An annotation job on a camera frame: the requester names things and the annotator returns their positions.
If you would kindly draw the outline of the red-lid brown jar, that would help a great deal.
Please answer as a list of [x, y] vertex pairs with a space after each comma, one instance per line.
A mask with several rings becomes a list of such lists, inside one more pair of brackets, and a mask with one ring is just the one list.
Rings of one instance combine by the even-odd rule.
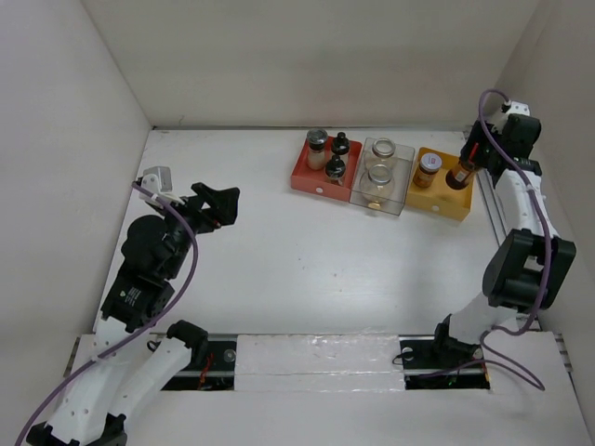
[[451, 189], [464, 190], [479, 170], [473, 161], [478, 148], [479, 144], [474, 143], [469, 150], [462, 151], [458, 163], [446, 174], [445, 181]]

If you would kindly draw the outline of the black-cap glass bottle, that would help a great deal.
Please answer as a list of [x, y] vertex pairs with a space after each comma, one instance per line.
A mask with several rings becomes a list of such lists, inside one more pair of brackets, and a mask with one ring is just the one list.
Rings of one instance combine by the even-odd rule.
[[347, 166], [339, 155], [333, 155], [324, 167], [326, 180], [339, 186], [343, 185], [346, 171]]

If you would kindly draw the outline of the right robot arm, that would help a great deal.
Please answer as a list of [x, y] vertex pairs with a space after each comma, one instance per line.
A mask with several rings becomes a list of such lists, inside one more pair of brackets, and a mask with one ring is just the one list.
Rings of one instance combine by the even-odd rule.
[[486, 267], [479, 295], [436, 327], [430, 355], [443, 368], [469, 361], [481, 335], [512, 316], [534, 317], [549, 308], [575, 259], [575, 244], [550, 222], [542, 170], [530, 158], [540, 133], [541, 123], [526, 112], [479, 119], [446, 176], [450, 188], [461, 190], [486, 171], [509, 231]]

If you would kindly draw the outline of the white-lid spice jar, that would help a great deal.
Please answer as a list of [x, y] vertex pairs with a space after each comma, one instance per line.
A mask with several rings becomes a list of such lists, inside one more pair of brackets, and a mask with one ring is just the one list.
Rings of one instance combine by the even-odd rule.
[[438, 154], [434, 152], [424, 153], [419, 159], [416, 172], [414, 173], [414, 184], [422, 189], [429, 188], [441, 169], [442, 164], [443, 160]]

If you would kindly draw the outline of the black-lid glass grinder jar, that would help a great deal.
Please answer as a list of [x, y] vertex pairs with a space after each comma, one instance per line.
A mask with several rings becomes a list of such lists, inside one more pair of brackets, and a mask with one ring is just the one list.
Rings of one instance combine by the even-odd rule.
[[327, 132], [322, 128], [311, 129], [307, 133], [307, 165], [312, 170], [320, 170], [325, 165], [325, 145]]

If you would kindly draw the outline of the black pump-top bottle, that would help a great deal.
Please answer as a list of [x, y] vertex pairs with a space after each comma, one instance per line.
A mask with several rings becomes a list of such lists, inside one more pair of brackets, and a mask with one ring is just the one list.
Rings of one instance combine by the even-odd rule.
[[337, 156], [349, 155], [350, 141], [344, 132], [338, 132], [331, 141], [331, 152]]

